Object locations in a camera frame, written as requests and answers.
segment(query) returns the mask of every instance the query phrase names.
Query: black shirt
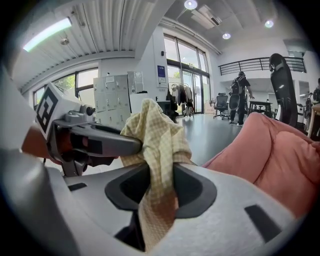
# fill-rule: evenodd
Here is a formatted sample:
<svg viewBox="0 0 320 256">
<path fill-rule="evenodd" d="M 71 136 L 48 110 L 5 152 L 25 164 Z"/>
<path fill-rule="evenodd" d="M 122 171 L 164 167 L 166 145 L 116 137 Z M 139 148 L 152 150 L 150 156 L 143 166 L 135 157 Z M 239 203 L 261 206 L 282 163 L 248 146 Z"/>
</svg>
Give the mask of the black shirt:
<svg viewBox="0 0 320 256">
<path fill-rule="evenodd" d="M 239 82 L 239 86 L 241 90 L 240 98 L 244 99 L 246 97 L 246 87 L 250 86 L 250 83 L 245 77 L 242 77 L 242 76 L 238 76 L 236 79 Z"/>
</svg>

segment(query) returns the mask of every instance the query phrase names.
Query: white cabinet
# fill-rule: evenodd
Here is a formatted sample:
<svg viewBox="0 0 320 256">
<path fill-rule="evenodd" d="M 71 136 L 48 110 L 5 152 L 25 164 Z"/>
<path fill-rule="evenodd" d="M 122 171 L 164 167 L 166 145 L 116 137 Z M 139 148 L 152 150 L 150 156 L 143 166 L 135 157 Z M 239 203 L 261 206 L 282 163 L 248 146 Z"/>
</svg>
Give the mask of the white cabinet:
<svg viewBox="0 0 320 256">
<path fill-rule="evenodd" d="M 96 121 L 116 129 L 125 127 L 131 115 L 127 75 L 93 80 Z"/>
</svg>

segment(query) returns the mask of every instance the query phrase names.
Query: wall sign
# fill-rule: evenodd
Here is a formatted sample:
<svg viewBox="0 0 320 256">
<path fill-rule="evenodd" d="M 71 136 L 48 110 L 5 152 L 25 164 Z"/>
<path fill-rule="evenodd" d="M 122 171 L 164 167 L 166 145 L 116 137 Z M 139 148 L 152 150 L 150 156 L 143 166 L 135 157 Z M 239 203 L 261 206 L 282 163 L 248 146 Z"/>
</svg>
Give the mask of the wall sign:
<svg viewBox="0 0 320 256">
<path fill-rule="evenodd" d="M 166 70 L 164 66 L 158 66 L 158 80 L 159 83 L 166 83 Z"/>
</svg>

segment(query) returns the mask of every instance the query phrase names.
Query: glass door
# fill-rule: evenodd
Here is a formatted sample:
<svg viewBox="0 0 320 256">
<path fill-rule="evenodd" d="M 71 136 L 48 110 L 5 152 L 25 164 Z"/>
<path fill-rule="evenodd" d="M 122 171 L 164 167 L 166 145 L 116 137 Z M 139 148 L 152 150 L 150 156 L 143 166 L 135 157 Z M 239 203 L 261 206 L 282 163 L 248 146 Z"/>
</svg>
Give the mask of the glass door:
<svg viewBox="0 0 320 256">
<path fill-rule="evenodd" d="M 191 88 L 194 112 L 201 114 L 203 112 L 203 86 L 201 76 L 185 70 L 182 72 L 182 75 L 184 85 Z"/>
</svg>

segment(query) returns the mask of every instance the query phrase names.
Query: round ceiling light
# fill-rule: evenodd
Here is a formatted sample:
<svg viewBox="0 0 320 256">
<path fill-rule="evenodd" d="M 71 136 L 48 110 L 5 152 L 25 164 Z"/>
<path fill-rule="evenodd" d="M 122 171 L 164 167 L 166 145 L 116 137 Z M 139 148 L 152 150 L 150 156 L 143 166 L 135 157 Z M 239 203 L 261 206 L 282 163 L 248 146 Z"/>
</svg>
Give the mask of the round ceiling light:
<svg viewBox="0 0 320 256">
<path fill-rule="evenodd" d="M 196 9 L 197 6 L 198 6 L 198 3 L 195 0 L 187 0 L 187 1 L 184 2 L 184 7 L 189 9 L 189 10 Z"/>
<path fill-rule="evenodd" d="M 231 37 L 231 35 L 229 33 L 224 33 L 222 36 L 222 38 L 226 39 L 226 40 L 229 39 L 230 37 Z"/>
<path fill-rule="evenodd" d="M 274 26 L 274 22 L 272 20 L 267 20 L 265 23 L 264 23 L 264 26 L 268 29 L 272 28 Z"/>
</svg>

